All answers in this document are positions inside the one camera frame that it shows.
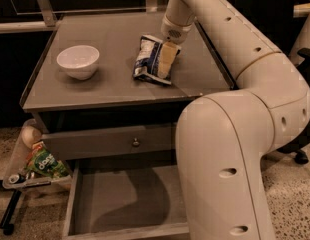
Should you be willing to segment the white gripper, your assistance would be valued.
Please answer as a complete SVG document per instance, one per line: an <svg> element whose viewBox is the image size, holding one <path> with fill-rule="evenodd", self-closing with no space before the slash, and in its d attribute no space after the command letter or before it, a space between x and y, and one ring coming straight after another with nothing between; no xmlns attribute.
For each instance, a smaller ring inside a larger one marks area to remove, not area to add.
<svg viewBox="0 0 310 240"><path fill-rule="evenodd" d="M167 14L164 15L161 33L165 40L171 42L165 42L162 46L157 73L159 78L164 79L168 76L171 65L178 52L176 44L181 44L186 40L192 24L193 16L169 17Z"/></svg>

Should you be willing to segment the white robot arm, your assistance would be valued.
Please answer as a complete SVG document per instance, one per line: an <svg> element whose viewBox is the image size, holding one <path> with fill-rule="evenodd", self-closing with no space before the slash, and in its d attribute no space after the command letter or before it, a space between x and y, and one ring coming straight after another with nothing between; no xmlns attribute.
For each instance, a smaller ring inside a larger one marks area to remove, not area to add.
<svg viewBox="0 0 310 240"><path fill-rule="evenodd" d="M260 160L310 120L310 88L289 58L226 0L169 0L162 32L198 22L237 84L191 102L176 157L191 240L276 240Z"/></svg>

